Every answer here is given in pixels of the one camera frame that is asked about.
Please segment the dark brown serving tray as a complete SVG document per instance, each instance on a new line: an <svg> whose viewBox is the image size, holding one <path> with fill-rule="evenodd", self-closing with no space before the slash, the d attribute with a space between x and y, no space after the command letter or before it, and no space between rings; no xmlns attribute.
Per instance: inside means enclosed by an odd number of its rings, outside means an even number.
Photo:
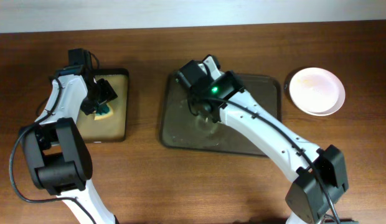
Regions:
<svg viewBox="0 0 386 224"><path fill-rule="evenodd" d="M281 113L281 86L273 77L239 74L248 91L269 114L279 121ZM162 105L159 140L163 146L176 149L222 152L264 157L251 141L223 124L190 113L187 95L175 78L167 79Z"/></svg>

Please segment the pink plate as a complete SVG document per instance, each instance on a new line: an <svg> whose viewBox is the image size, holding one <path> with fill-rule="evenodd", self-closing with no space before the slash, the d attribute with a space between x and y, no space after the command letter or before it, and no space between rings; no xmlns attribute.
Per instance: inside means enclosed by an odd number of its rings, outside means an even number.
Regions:
<svg viewBox="0 0 386 224"><path fill-rule="evenodd" d="M346 99L340 79L317 67L297 71L289 81L288 93L297 108L313 116L329 116L337 112Z"/></svg>

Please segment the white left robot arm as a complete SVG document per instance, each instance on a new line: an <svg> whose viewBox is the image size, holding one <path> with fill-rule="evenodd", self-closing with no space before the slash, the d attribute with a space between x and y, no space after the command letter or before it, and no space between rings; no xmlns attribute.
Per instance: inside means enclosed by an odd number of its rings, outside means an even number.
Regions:
<svg viewBox="0 0 386 224"><path fill-rule="evenodd" d="M41 115L21 128L14 147L22 147L34 185L46 190L50 198L23 196L9 177L16 195L27 203L63 201L80 223L118 223L101 201L92 182L91 155L77 128L79 112L99 112L117 98L108 81L95 79L90 51L68 51L68 65L51 77L52 92Z"/></svg>

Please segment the black tray with soapy water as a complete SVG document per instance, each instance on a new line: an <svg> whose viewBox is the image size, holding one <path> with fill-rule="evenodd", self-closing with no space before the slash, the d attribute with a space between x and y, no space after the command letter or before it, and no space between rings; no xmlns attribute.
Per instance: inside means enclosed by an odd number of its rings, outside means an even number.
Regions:
<svg viewBox="0 0 386 224"><path fill-rule="evenodd" d="M95 115L86 115L79 111L77 128L85 142L117 142L126 138L126 120L128 114L129 73L124 68L94 70L96 81L103 78L108 81L118 97L111 102L113 110L107 118L95 120Z"/></svg>

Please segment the green and yellow sponge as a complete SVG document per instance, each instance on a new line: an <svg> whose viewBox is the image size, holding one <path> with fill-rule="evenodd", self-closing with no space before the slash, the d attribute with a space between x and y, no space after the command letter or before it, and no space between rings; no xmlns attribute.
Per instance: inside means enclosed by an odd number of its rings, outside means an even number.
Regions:
<svg viewBox="0 0 386 224"><path fill-rule="evenodd" d="M109 103L105 105L100 105L98 109L95 111L94 120L98 121L102 119L107 119L113 116L113 114L114 114L113 108Z"/></svg>

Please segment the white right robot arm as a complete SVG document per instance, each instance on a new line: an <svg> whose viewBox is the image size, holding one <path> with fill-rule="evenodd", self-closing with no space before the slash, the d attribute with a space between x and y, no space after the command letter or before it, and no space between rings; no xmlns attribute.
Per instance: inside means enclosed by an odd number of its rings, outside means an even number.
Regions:
<svg viewBox="0 0 386 224"><path fill-rule="evenodd" d="M213 55L191 60L174 78L187 93L191 114L245 136L291 182L285 197L291 210L287 223L341 222L335 204L349 183L344 155L336 146L321 149L287 128L256 102L234 71L220 71Z"/></svg>

